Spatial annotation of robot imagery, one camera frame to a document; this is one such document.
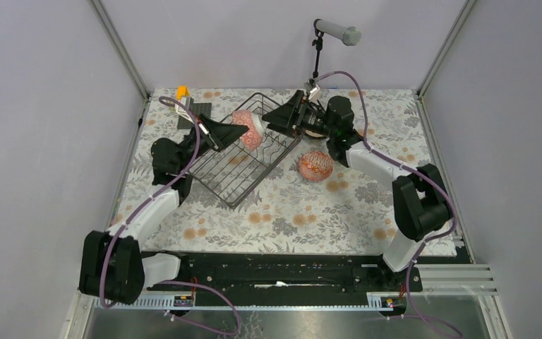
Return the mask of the pink patterned bowl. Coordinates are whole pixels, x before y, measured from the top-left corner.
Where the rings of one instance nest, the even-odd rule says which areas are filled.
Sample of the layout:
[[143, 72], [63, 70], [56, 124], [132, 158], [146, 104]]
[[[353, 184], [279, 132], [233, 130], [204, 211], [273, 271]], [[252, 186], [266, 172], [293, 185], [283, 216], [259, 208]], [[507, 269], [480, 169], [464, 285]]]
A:
[[240, 140], [248, 150], [255, 150], [263, 143], [265, 129], [257, 114], [242, 109], [234, 111], [231, 117], [234, 124], [247, 127], [247, 132], [240, 137]]

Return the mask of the black wire dish rack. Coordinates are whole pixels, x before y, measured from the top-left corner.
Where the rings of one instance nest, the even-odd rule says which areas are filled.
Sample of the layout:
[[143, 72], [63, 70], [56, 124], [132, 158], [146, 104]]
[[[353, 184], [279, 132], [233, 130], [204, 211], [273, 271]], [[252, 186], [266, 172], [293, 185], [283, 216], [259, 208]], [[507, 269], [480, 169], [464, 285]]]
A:
[[209, 150], [194, 162], [189, 173], [224, 205], [235, 209], [301, 140], [265, 129], [256, 149], [249, 150], [237, 140], [221, 152]]

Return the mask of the dark teal bowl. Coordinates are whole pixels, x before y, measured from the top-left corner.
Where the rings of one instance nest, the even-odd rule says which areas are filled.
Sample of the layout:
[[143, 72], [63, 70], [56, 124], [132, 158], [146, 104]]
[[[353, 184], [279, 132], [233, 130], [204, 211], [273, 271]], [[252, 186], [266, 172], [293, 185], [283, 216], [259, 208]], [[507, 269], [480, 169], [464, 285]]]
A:
[[305, 134], [307, 135], [308, 138], [312, 138], [312, 139], [324, 139], [324, 138], [326, 138], [326, 136], [324, 136], [322, 134], [319, 134], [319, 133], [314, 133], [312, 131], [305, 131]]

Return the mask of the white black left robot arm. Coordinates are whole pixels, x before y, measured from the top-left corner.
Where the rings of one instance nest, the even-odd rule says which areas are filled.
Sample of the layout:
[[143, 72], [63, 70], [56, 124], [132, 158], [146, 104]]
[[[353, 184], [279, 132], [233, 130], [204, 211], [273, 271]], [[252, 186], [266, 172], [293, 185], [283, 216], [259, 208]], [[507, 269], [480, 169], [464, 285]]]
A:
[[106, 308], [132, 304], [144, 289], [165, 281], [182, 290], [191, 272], [173, 254], [144, 257], [146, 240], [172, 211], [187, 199], [193, 178], [189, 169], [203, 153], [221, 151], [248, 132], [240, 124], [224, 124], [207, 117], [194, 120], [180, 143], [159, 138], [151, 146], [153, 191], [125, 220], [103, 232], [91, 231], [83, 243], [78, 289], [101, 299]]

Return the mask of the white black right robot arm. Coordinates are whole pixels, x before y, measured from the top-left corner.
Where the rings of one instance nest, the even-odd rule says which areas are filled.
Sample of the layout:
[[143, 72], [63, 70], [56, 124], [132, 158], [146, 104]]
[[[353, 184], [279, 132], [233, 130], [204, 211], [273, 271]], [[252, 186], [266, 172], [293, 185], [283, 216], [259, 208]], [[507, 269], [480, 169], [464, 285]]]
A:
[[411, 272], [427, 242], [444, 237], [442, 227], [457, 224], [452, 199], [439, 169], [432, 164], [413, 168], [372, 148], [354, 127], [350, 99], [331, 97], [326, 107], [297, 91], [288, 102], [262, 116], [269, 129], [288, 137], [310, 131], [326, 137], [330, 157], [392, 190], [397, 233], [380, 257], [376, 280], [396, 290]]

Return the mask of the dark grey building baseplate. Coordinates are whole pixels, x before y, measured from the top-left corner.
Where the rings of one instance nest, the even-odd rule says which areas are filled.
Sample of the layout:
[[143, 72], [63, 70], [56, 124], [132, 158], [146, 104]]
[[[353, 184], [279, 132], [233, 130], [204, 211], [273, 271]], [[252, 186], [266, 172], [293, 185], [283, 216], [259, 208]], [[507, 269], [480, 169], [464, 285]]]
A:
[[[210, 118], [212, 114], [212, 103], [210, 102], [190, 103], [188, 108], [190, 109], [192, 115], [196, 118]], [[176, 125], [178, 130], [186, 130], [193, 127], [193, 122], [191, 118], [187, 115], [186, 110], [181, 107], [177, 107], [176, 113], [179, 115]]]

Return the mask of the orange toy block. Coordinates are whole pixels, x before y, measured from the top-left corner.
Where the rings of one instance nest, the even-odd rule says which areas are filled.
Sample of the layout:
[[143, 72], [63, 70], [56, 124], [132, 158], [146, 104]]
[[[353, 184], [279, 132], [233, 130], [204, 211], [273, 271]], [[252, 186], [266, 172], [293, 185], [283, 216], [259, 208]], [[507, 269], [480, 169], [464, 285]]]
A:
[[190, 97], [191, 96], [191, 93], [190, 93], [190, 90], [188, 89], [187, 86], [185, 85], [180, 85], [177, 89], [176, 89], [176, 100], [178, 101], [181, 101], [181, 99], [183, 97]]

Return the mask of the black microphone tripod stand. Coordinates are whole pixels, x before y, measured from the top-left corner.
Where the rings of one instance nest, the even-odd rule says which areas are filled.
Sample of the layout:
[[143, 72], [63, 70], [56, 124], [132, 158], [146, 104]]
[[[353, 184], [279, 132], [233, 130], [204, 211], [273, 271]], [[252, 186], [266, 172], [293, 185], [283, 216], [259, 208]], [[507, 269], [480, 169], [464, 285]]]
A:
[[323, 35], [324, 33], [314, 29], [315, 39], [312, 41], [312, 46], [315, 47], [315, 63], [314, 69], [312, 72], [312, 77], [317, 78], [319, 76], [319, 63], [320, 63], [320, 53], [323, 50]]

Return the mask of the grey microphone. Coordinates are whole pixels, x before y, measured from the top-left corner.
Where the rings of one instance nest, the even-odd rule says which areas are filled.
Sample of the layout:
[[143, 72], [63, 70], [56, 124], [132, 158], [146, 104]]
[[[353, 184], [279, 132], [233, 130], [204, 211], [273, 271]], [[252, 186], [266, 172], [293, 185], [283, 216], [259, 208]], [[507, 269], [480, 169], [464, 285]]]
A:
[[354, 26], [346, 27], [319, 18], [313, 22], [313, 27], [317, 36], [329, 35], [348, 47], [356, 46], [362, 38], [361, 31]]

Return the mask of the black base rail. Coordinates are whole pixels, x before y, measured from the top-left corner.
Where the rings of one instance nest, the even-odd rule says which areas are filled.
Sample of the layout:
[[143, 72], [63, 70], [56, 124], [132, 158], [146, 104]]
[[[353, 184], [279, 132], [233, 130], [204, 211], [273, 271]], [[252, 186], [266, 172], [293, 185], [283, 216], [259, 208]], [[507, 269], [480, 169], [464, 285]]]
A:
[[388, 273], [379, 256], [183, 252], [178, 280], [240, 307], [363, 306], [371, 292], [421, 292], [418, 269]]

